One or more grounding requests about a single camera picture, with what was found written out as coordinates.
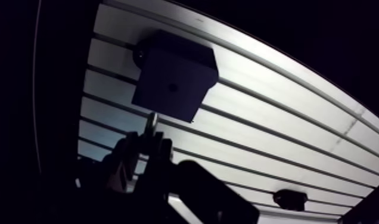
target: slatwall groove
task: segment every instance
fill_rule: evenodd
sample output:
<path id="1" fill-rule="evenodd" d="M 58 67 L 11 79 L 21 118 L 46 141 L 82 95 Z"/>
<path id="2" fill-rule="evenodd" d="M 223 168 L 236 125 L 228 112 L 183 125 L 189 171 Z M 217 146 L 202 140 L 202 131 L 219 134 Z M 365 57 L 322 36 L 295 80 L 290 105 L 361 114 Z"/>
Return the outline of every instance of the slatwall groove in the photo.
<path id="1" fill-rule="evenodd" d="M 109 125 L 105 125 L 105 124 L 103 124 L 101 122 L 97 122 L 97 121 L 89 119 L 87 117 L 80 117 L 80 119 L 83 120 L 84 122 L 89 123 L 89 124 L 92 124 L 92 125 L 95 125 L 95 126 L 99 126 L 101 128 L 104 128 L 104 129 L 107 129 L 107 130 L 111 130 L 113 132 L 117 132 L 117 133 L 122 134 L 122 135 L 127 135 L 127 132 L 124 131 L 124 130 L 117 129 L 117 128 L 109 126 Z M 103 148 L 105 148 L 107 150 L 112 150 L 112 148 L 108 147 L 108 146 L 105 146 Z M 239 188 L 244 188 L 244 189 L 248 189 L 248 190 L 251 190 L 251 191 L 258 191 L 258 192 L 262 192 L 262 193 L 265 193 L 265 194 L 273 194 L 274 193 L 272 191 L 266 191 L 264 189 L 253 188 L 253 187 L 250 187 L 250 186 L 245 186 L 245 185 L 241 185 L 241 184 L 237 184 L 237 183 L 233 183 L 233 182 L 229 182 L 229 181 L 223 181 L 223 182 L 225 184 L 227 184 L 227 185 L 237 186 Z M 353 206 L 347 206 L 347 205 L 344 205 L 344 204 L 336 204 L 336 203 L 330 203 L 330 202 L 326 202 L 326 201 L 318 201 L 318 200 L 313 200 L 313 199 L 308 199 L 308 201 L 314 202 L 314 203 L 319 203 L 319 204 L 328 204 L 328 205 L 331 205 L 331 206 L 338 206 L 338 207 L 347 207 L 347 208 L 352 208 L 353 207 Z"/>
<path id="2" fill-rule="evenodd" d="M 109 7 L 113 7 L 113 8 L 119 9 L 119 10 L 123 10 L 123 11 L 128 11 L 130 13 L 134 13 L 136 15 L 139 15 L 139 16 L 142 16 L 142 17 L 146 17 L 146 18 L 149 18 L 151 20 L 158 21 L 159 23 L 163 23 L 165 25 L 168 25 L 168 26 L 174 27 L 176 29 L 185 31 L 187 33 L 190 33 L 190 34 L 198 37 L 198 38 L 202 38 L 202 39 L 204 39 L 204 40 L 206 40 L 208 42 L 214 43 L 214 44 L 219 45 L 219 46 L 221 46 L 221 47 L 223 47 L 225 49 L 228 49 L 228 50 L 230 50 L 232 52 L 235 52 L 236 54 L 241 55 L 241 56 L 243 56 L 245 58 L 248 58 L 249 60 L 252 60 L 255 63 L 261 64 L 261 65 L 263 65 L 263 66 L 265 66 L 265 67 L 267 67 L 267 68 L 269 68 L 269 69 L 277 72 L 278 74 L 286 77 L 287 79 L 293 81 L 294 83 L 297 83 L 298 85 L 304 87 L 305 89 L 308 89 L 309 91 L 313 92 L 314 94 L 317 94 L 321 98 L 323 98 L 323 99 L 327 100 L 328 102 L 332 103 L 336 107 L 338 107 L 341 110 L 343 110 L 345 113 L 351 115 L 355 119 L 357 119 L 360 122 L 362 122 L 363 124 L 367 125 L 374 132 L 376 132 L 377 134 L 379 134 L 379 128 L 375 127 L 369 121 L 367 121 L 366 119 L 364 119 L 360 114 L 352 111 L 351 109 L 349 109 L 348 107 L 346 107 L 341 102 L 337 101 L 333 97 L 327 95 L 325 92 L 323 92 L 320 89 L 314 87 L 313 85 L 311 85 L 308 82 L 304 81 L 303 79 L 297 77 L 296 75 L 290 73 L 289 71 L 286 71 L 286 70 L 280 68 L 279 66 L 277 66 L 277 65 L 275 65 L 275 64 L 273 64 L 273 63 L 271 63 L 271 62 L 269 62 L 267 60 L 265 60 L 264 58 L 261 58 L 261 57 L 255 55 L 255 54 L 253 54 L 251 52 L 248 52 L 248 50 L 246 50 L 246 49 L 242 49 L 242 48 L 234 45 L 233 43 L 227 42 L 227 41 L 225 41 L 225 40 L 223 40 L 223 39 L 221 39 L 221 38 L 219 38 L 217 36 L 211 35 L 209 33 L 206 33 L 206 32 L 204 32 L 202 30 L 196 29 L 196 28 L 191 27 L 189 25 L 186 25 L 186 24 L 180 23 L 178 21 L 172 20 L 171 18 L 160 16 L 158 14 L 155 14 L 155 13 L 151 12 L 151 11 L 146 11 L 146 10 L 143 10 L 143 9 L 140 9 L 140 8 L 136 8 L 136 7 L 133 7 L 133 6 L 130 6 L 130 5 L 126 5 L 126 4 L 121 3 L 119 1 L 113 1 L 113 0 L 104 0 L 104 4 L 107 5 L 107 6 L 109 6 Z"/>
<path id="3" fill-rule="evenodd" d="M 107 43 L 110 43 L 110 44 L 113 44 L 113 45 L 119 46 L 119 47 L 123 47 L 123 48 L 125 48 L 125 46 L 126 46 L 126 44 L 127 44 L 127 43 L 124 43 L 124 42 L 119 41 L 119 40 L 117 40 L 117 39 L 114 39 L 114 38 L 105 38 L 105 37 L 103 37 L 103 36 L 104 36 L 104 35 L 96 34 L 94 38 L 95 38 L 95 39 L 98 39 L 98 40 L 100 40 L 100 41 L 103 41 L 103 42 L 107 42 Z M 137 83 L 137 81 L 136 81 L 135 79 L 131 79 L 131 78 L 128 78 L 128 77 L 122 76 L 121 74 L 113 73 L 112 71 L 107 71 L 107 70 L 102 69 L 102 68 L 99 68 L 99 67 L 97 67 L 97 66 L 88 65 L 88 69 L 90 69 L 90 70 L 92 70 L 92 71 L 95 71 L 95 72 L 98 72 L 98 73 L 101 73 L 101 74 L 104 74 L 104 75 L 107 75 L 107 76 L 110 76 L 110 77 L 113 77 L 113 78 L 116 78 L 116 79 L 119 79 L 119 80 L 122 80 L 122 81 L 125 81 L 125 82 L 128 82 L 128 83 L 131 83 L 131 84 L 133 84 L 133 85 L 136 85 L 136 83 Z M 290 113 L 290 114 L 292 114 L 292 115 L 294 115 L 294 116 L 296 116 L 296 117 L 299 117 L 299 118 L 301 118 L 301 119 L 303 119 L 303 120 L 305 120 L 305 121 L 307 121 L 307 122 L 309 122 L 309 123 L 311 123 L 311 124 L 313 124 L 313 125 L 315 125 L 315 126 L 317 126 L 317 127 L 320 127 L 320 128 L 322 128 L 322 129 L 326 130 L 326 131 L 329 132 L 329 133 L 332 133 L 332 134 L 335 135 L 335 136 L 338 136 L 339 138 L 341 138 L 341 139 L 343 139 L 343 140 L 345 140 L 345 141 L 350 142 L 351 144 L 353 144 L 353 145 L 355 145 L 355 146 L 357 146 L 357 147 L 359 147 L 359 148 L 365 150 L 366 152 L 368 152 L 368 153 L 370 153 L 370 154 L 372 154 L 372 155 L 374 155 L 374 156 L 376 156 L 376 157 L 379 158 L 379 153 L 377 153 L 377 152 L 375 152 L 374 150 L 371 150 L 370 148 L 368 148 L 368 147 L 362 145 L 362 144 L 359 143 L 358 141 L 356 141 L 356 140 L 354 140 L 354 139 L 348 137 L 346 134 L 341 133 L 341 132 L 339 132 L 339 131 L 337 131 L 337 130 L 335 130 L 335 129 L 333 129 L 333 128 L 331 128 L 331 127 L 329 127 L 329 126 L 327 126 L 327 125 L 325 125 L 325 124 L 323 124 L 323 123 L 321 123 L 321 122 L 319 122 L 319 121 L 317 121 L 317 120 L 315 120 L 315 119 L 313 119 L 313 118 L 311 118 L 311 117 L 309 117 L 309 116 L 307 116 L 307 115 L 305 115 L 305 114 L 302 114 L 302 113 L 300 113 L 300 112 L 298 112 L 298 111 L 296 111 L 296 110 L 293 110 L 292 108 L 287 107 L 286 105 L 284 105 L 284 104 L 282 104 L 282 103 L 280 103 L 280 102 L 277 102 L 277 101 L 275 101 L 274 99 L 271 99 L 271 98 L 268 98 L 268 97 L 266 97 L 266 96 L 263 96 L 262 94 L 258 94 L 257 92 L 252 91 L 251 89 L 248 89 L 248 88 L 246 88 L 246 87 L 244 87 L 244 86 L 240 86 L 240 85 L 238 85 L 238 84 L 236 84 L 236 83 L 234 83 L 234 82 L 231 82 L 231 81 L 229 81 L 229 80 L 227 80 L 227 79 L 224 79 L 224 78 L 222 78 L 222 77 L 219 78 L 219 81 L 218 81 L 218 82 L 221 83 L 221 84 L 223 84 L 223 85 L 225 85 L 225 86 L 227 86 L 227 87 L 229 87 L 229 88 L 235 89 L 236 91 L 242 92 L 242 93 L 244 93 L 244 94 L 246 94 L 246 95 L 249 95 L 249 96 L 251 96 L 251 97 L 254 97 L 254 98 L 256 98 L 256 99 L 259 99 L 259 100 L 261 100 L 261 101 L 263 101 L 263 102 L 265 102 L 265 103 L 268 103 L 268 104 L 270 104 L 270 105 L 273 105 L 274 107 L 279 108 L 280 110 L 286 111 L 286 112 L 288 112 L 288 113 Z M 212 108 L 212 107 L 209 107 L 208 105 L 205 105 L 205 104 L 203 104 L 203 105 L 201 106 L 201 108 L 204 108 L 204 109 L 206 109 L 206 110 L 211 110 L 211 109 L 213 109 L 213 111 L 212 111 L 213 113 L 218 113 L 218 112 L 217 112 L 217 111 L 218 111 L 217 108 Z M 221 115 L 221 116 L 224 116 L 223 114 L 225 114 L 226 117 L 227 117 L 227 115 L 229 115 L 229 116 L 231 117 L 230 119 L 233 119 L 233 117 L 235 117 L 235 116 L 232 116 L 232 115 L 230 115 L 230 114 L 228 114 L 228 113 L 224 113 L 224 111 L 222 111 L 222 112 L 223 112 L 222 114 L 220 114 L 220 113 L 218 113 L 218 114 Z M 362 170 L 365 170 L 365 171 L 367 171 L 367 172 L 370 172 L 370 173 L 372 173 L 372 174 L 375 174 L 375 175 L 379 176 L 379 173 L 376 172 L 376 171 L 374 171 L 374 170 L 372 170 L 372 169 L 369 169 L 369 168 L 367 168 L 367 167 L 365 167 L 365 166 L 362 166 L 362 165 L 360 165 L 360 164 L 357 164 L 357 163 L 355 163 L 355 162 L 352 162 L 352 161 L 350 161 L 350 160 L 347 160 L 347 159 L 345 159 L 345 158 L 343 158 L 343 157 L 336 156 L 335 154 L 333 154 L 333 153 L 329 153 L 329 152 L 327 152 L 327 151 L 325 151 L 325 150 L 322 150 L 322 149 L 320 149 L 320 148 L 318 148 L 318 147 L 314 147 L 314 146 L 311 145 L 311 144 L 308 144 L 308 143 L 305 143 L 305 142 L 299 141 L 299 140 L 297 140 L 297 139 L 295 139 L 295 138 L 292 138 L 292 137 L 290 137 L 290 136 L 287 136 L 287 135 L 281 134 L 281 133 L 279 133 L 279 132 L 277 132 L 277 131 L 274 131 L 274 130 L 269 129 L 269 128 L 266 128 L 266 127 L 263 127 L 263 126 L 261 126 L 261 125 L 257 125 L 257 124 L 255 124 L 255 123 L 249 122 L 249 121 L 247 121 L 247 120 L 245 120 L 245 119 L 241 119 L 241 118 L 239 118 L 239 117 L 236 117 L 236 121 L 239 121 L 239 122 L 241 122 L 241 123 L 244 123 L 245 125 L 253 126 L 253 127 L 255 127 L 255 128 L 257 128 L 257 129 L 260 129 L 260 130 L 264 130 L 264 131 L 267 132 L 267 133 L 271 133 L 271 134 L 273 134 L 273 135 L 275 135 L 275 136 L 279 136 L 280 138 L 284 138 L 284 139 L 286 139 L 286 140 L 288 140 L 288 141 L 291 141 L 291 142 L 294 142 L 294 143 L 296 143 L 296 144 L 302 145 L 302 146 L 304 146 L 304 147 L 310 148 L 310 149 L 315 150 L 315 151 L 317 151 L 317 152 L 319 152 L 319 153 L 325 154 L 325 155 L 330 156 L 330 157 L 332 157 L 332 158 L 338 159 L 338 160 L 340 160 L 340 161 L 342 161 L 342 162 L 344 162 L 344 163 L 348 163 L 348 164 L 350 164 L 350 165 L 352 165 L 352 166 L 355 166 L 355 167 L 357 167 L 357 168 L 360 168 L 360 169 L 362 169 Z M 356 183 L 356 184 L 361 184 L 361 185 L 364 185 L 364 186 L 367 186 L 367 187 L 374 188 L 374 186 L 365 185 L 365 184 L 362 183 L 362 182 L 355 182 L 355 183 Z"/>
<path id="4" fill-rule="evenodd" d="M 112 151 L 112 150 L 113 150 L 111 147 L 108 147 L 108 146 L 106 146 L 106 145 L 103 145 L 103 144 L 100 144 L 100 143 L 94 142 L 94 141 L 92 141 L 92 140 L 89 140 L 89 139 L 84 138 L 84 137 L 81 137 L 81 136 L 79 136 L 79 140 L 84 141 L 84 142 L 87 142 L 87 143 L 92 144 L 92 145 L 94 145 L 94 146 L 97 146 L 97 147 L 103 148 L 103 149 L 108 150 L 108 151 Z M 174 148 L 174 151 L 177 151 L 177 152 L 180 152 L 180 153 L 183 152 L 182 150 L 177 150 L 176 148 Z M 90 159 L 90 160 L 93 160 L 92 158 L 89 158 L 89 157 L 87 157 L 87 156 L 85 156 L 85 155 L 80 155 L 80 156 L 82 156 L 82 157 L 86 157 L 86 158 L 88 158 L 88 159 Z M 146 159 L 143 159 L 143 158 L 139 158 L 139 160 L 141 160 L 141 161 L 147 161 Z M 227 185 L 232 185 L 232 183 L 229 183 L 229 182 L 224 182 L 224 183 L 227 184 Z M 269 194 L 269 195 L 272 194 L 272 192 L 266 192 L 266 191 L 261 191 L 261 192 L 264 193 L 264 194 Z M 276 209 L 281 209 L 279 206 L 274 206 L 274 205 L 269 205 L 269 204 L 263 204 L 263 203 L 258 203 L 258 202 L 254 202 L 254 201 L 250 201 L 250 203 L 255 204 L 255 205 L 258 205 L 258 206 L 266 206 L 266 207 L 272 207 L 272 208 L 276 208 Z M 341 214 L 336 214 L 336 213 L 326 213 L 326 212 L 320 212 L 320 211 L 309 211 L 309 210 L 306 210 L 306 211 L 303 211 L 303 212 L 305 212 L 305 213 L 311 213 L 311 214 L 324 214 L 324 215 L 341 216 Z"/>
<path id="5" fill-rule="evenodd" d="M 97 96 L 94 96 L 94 95 L 91 95 L 91 94 L 87 94 L 87 93 L 84 93 L 84 96 L 85 96 L 86 98 L 92 99 L 92 100 L 94 100 L 94 101 L 97 101 L 97 102 L 100 102 L 100 103 L 103 103 L 103 104 L 109 105 L 109 106 L 114 107 L 114 108 L 117 108 L 117 109 L 119 109 L 119 110 L 127 111 L 127 112 L 129 112 L 129 113 L 132 113 L 132 114 L 135 114 L 135 115 L 138 115 L 138 116 L 144 117 L 144 118 L 146 118 L 146 117 L 148 116 L 148 114 L 145 113 L 145 112 L 141 112 L 141 111 L 138 111 L 138 110 L 136 110 L 136 109 L 129 108 L 129 107 L 126 107 L 126 106 L 124 106 L 124 105 L 121 105 L 121 104 L 118 104 L 118 103 L 115 103 L 115 102 L 111 102 L 111 101 L 109 101 L 109 100 L 107 100 L 107 99 L 103 99 L 103 98 L 100 98 L 100 97 L 97 97 Z M 176 128 L 178 128 L 178 129 L 181 129 L 181 130 L 185 130 L 185 131 L 187 131 L 187 132 L 197 132 L 197 133 L 196 133 L 197 135 L 201 135 L 201 136 L 202 136 L 202 135 L 204 135 L 204 136 L 209 136 L 209 134 L 206 134 L 206 133 L 203 133 L 203 132 L 199 132 L 199 131 L 197 131 L 197 130 L 192 130 L 192 129 L 188 128 L 188 127 L 181 126 L 181 125 L 179 125 L 179 124 L 176 124 L 176 123 L 174 123 L 174 122 L 171 122 L 171 121 L 168 121 L 168 120 L 165 120 L 165 119 L 159 119 L 159 122 L 160 122 L 160 123 L 163 123 L 163 124 L 166 124 L 166 125 L 168 125 L 168 126 L 176 127 Z M 219 139 L 218 141 L 219 141 L 219 142 L 223 142 L 223 141 L 224 141 L 223 143 L 225 143 L 225 142 L 229 142 L 229 141 L 224 140 L 224 139 Z M 229 142 L 229 143 L 230 143 L 231 145 L 237 145 L 237 144 L 234 143 L 234 142 Z M 212 159 L 212 158 L 207 158 L 207 159 L 208 159 L 209 161 L 217 161 L 217 160 L 214 160 L 214 159 Z M 255 174 L 255 173 L 259 173 L 259 172 L 254 171 L 254 170 L 246 169 L 246 168 L 244 168 L 244 167 L 239 167 L 239 166 L 238 166 L 237 168 L 247 170 L 248 172 L 253 172 L 254 174 Z M 277 177 L 277 176 L 269 175 L 269 174 L 266 174 L 266 173 L 261 173 L 261 174 L 259 174 L 259 175 L 261 175 L 261 176 L 266 176 L 266 177 L 270 177 L 270 178 L 274 178 L 274 179 L 279 179 L 279 180 L 282 180 L 282 181 L 284 181 L 284 182 L 288 182 L 288 183 L 294 183 L 294 184 L 296 184 L 296 185 L 301 185 L 301 186 L 306 186 L 306 187 L 313 188 L 313 189 L 318 189 L 318 190 L 321 190 L 321 191 L 332 192 L 332 193 L 335 193 L 335 194 L 341 194 L 341 195 L 345 195 L 345 196 L 349 196 L 349 197 L 355 197 L 355 198 L 364 198 L 364 197 L 359 196 L 359 195 L 348 194 L 348 193 L 341 192 L 341 191 L 336 191 L 336 190 L 332 190 L 332 189 L 328 189 L 328 188 L 322 188 L 322 187 L 320 187 L 320 186 L 314 186 L 314 185 L 310 185 L 310 184 L 307 184 L 307 183 L 296 182 L 296 181 L 288 180 L 288 179 L 285 179 L 285 178 L 281 178 L 281 177 Z"/>
<path id="6" fill-rule="evenodd" d="M 127 78 L 127 77 L 124 77 L 124 76 L 121 76 L 121 75 L 115 74 L 115 73 L 110 72 L 110 71 L 108 71 L 108 72 L 106 72 L 106 73 L 102 73 L 102 71 L 103 71 L 104 69 L 100 69 L 100 68 L 98 68 L 98 67 L 96 67 L 96 66 L 88 66 L 88 69 L 89 69 L 89 70 L 92 70 L 92 71 L 95 71 L 95 72 L 98 72 L 99 74 L 103 74 L 103 75 L 106 75 L 106 76 L 108 76 L 108 77 L 115 78 L 115 79 L 117 79 L 117 80 L 119 80 L 119 81 L 123 81 L 123 82 L 126 82 L 126 80 L 129 79 L 128 83 L 130 83 L 130 84 L 132 84 L 132 85 L 136 85 L 136 84 L 138 83 L 138 81 L 136 81 L 136 80 L 134 80 L 134 79 L 130 79 L 130 78 Z M 255 124 L 255 123 L 253 123 L 253 122 L 250 122 L 250 121 L 248 121 L 248 120 L 242 119 L 242 118 L 237 117 L 237 116 L 235 116 L 235 115 L 232 115 L 232 114 L 226 113 L 226 112 L 221 111 L 221 110 L 219 110 L 219 109 L 217 109 L 217 108 L 213 108 L 213 107 L 210 107 L 210 106 L 205 105 L 205 104 L 202 104 L 200 108 L 202 108 L 202 109 L 204 109 L 204 110 L 206 110 L 206 111 L 209 111 L 209 112 L 211 112 L 211 113 L 215 113 L 215 114 L 218 114 L 218 115 L 220 115 L 220 116 L 226 117 L 226 118 L 228 118 L 228 119 L 235 120 L 236 122 L 242 123 L 242 124 L 244 124 L 244 125 L 247 125 L 247 126 L 250 126 L 250 127 L 253 127 L 253 128 L 256 128 L 256 129 L 259 129 L 259 130 L 262 130 L 262 131 L 267 132 L 267 133 L 270 133 L 270 134 L 275 135 L 275 136 L 277 136 L 277 137 L 280 137 L 280 138 L 286 139 L 286 140 L 291 141 L 291 142 L 293 142 L 293 143 L 296 143 L 296 144 L 299 144 L 299 145 L 304 146 L 304 147 L 306 147 L 306 148 L 309 148 L 309 149 L 312 149 L 312 150 L 314 150 L 314 151 L 317 151 L 317 152 L 319 152 L 319 153 L 321 153 L 321 154 L 324 154 L 324 155 L 330 156 L 330 157 L 335 158 L 335 159 L 338 159 L 338 160 L 340 160 L 340 161 L 342 161 L 342 162 L 345 162 L 345 163 L 348 163 L 348 164 L 350 164 L 350 165 L 356 166 L 357 168 L 360 168 L 360 167 L 361 167 L 360 165 L 355 164 L 355 163 L 352 162 L 352 161 L 346 160 L 346 159 L 344 159 L 344 158 L 341 158 L 341 157 L 339 157 L 339 156 L 336 156 L 336 155 L 334 155 L 334 154 L 331 154 L 331 153 L 329 153 L 329 152 L 326 152 L 326 151 L 324 151 L 324 150 L 321 150 L 321 149 L 319 149 L 319 148 L 317 148 L 317 147 L 314 147 L 313 145 L 310 145 L 310 144 L 304 143 L 304 142 L 302 142 L 302 141 L 299 141 L 299 140 L 294 139 L 294 138 L 292 138 L 292 137 L 290 137 L 290 136 L 287 136 L 287 135 L 281 134 L 281 133 L 276 132 L 276 131 L 274 131 L 274 130 L 272 130 L 272 129 L 269 129 L 269 128 L 266 128 L 266 127 L 263 127 L 263 126 L 261 126 L 261 125 L 257 125 L 257 124 Z M 365 186 L 365 187 L 368 187 L 368 188 L 372 188 L 372 189 L 375 188 L 375 187 L 372 186 L 372 185 L 368 185 L 368 184 L 365 184 L 365 183 L 362 183 L 362 182 L 359 182 L 359 181 L 355 181 L 355 180 L 352 180 L 352 179 L 349 179 L 349 178 L 345 178 L 345 177 L 342 177 L 342 176 L 339 176 L 339 175 L 333 174 L 333 173 L 329 173 L 329 172 L 326 172 L 326 171 L 323 171 L 323 170 L 319 170 L 319 169 L 316 169 L 316 168 L 313 168 L 313 167 L 310 167 L 310 166 L 306 166 L 306 165 L 304 165 L 304 164 L 295 163 L 295 162 L 292 162 L 292 161 L 289 161 L 289 160 L 283 159 L 283 158 L 281 158 L 281 157 L 276 157 L 276 156 L 274 156 L 274 155 L 270 155 L 270 154 L 267 154 L 267 155 L 266 155 L 266 153 L 261 152 L 261 151 L 258 151 L 258 150 L 252 150 L 252 152 L 253 152 L 253 153 L 257 153 L 257 154 L 262 155 L 262 156 L 265 156 L 265 157 L 273 158 L 273 159 L 275 159 L 275 160 L 283 161 L 283 162 L 285 162 L 285 163 L 290 163 L 290 164 L 292 164 L 292 165 L 295 165 L 295 166 L 298 166 L 298 167 L 301 167 L 301 168 L 304 168 L 304 169 L 308 169 L 308 170 L 311 170 L 311 171 L 314 171 L 314 172 L 317 172 L 317 173 L 321 173 L 321 174 L 323 174 L 323 175 L 327 175 L 327 176 L 331 176 L 331 177 L 334 177 L 334 178 L 337 178 L 337 179 L 341 179 L 341 180 L 343 180 L 343 181 L 348 181 L 348 182 L 355 183 L 355 184 L 358 184 L 358 185 L 361 185 L 361 186 Z"/>

